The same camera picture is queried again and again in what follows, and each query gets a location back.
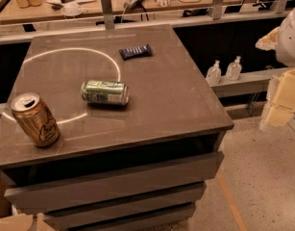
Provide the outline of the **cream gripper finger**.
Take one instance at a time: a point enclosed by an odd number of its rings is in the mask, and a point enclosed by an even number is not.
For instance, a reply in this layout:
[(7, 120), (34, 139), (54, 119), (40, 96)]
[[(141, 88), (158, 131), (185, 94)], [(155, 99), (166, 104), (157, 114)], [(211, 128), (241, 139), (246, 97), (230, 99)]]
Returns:
[(279, 27), (270, 31), (256, 42), (256, 48), (264, 51), (275, 50), (277, 45), (277, 36)]
[(268, 84), (266, 104), (263, 107), (261, 131), (284, 127), (295, 114), (295, 67), (281, 76), (273, 75)]

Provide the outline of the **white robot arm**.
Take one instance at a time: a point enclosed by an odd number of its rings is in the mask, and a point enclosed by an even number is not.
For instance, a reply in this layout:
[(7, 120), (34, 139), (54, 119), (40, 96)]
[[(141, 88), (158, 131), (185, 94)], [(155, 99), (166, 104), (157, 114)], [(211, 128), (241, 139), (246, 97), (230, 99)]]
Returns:
[(295, 8), (279, 27), (257, 41), (256, 48), (274, 50), (276, 60), (288, 67), (269, 81), (259, 128), (284, 127), (295, 114)]

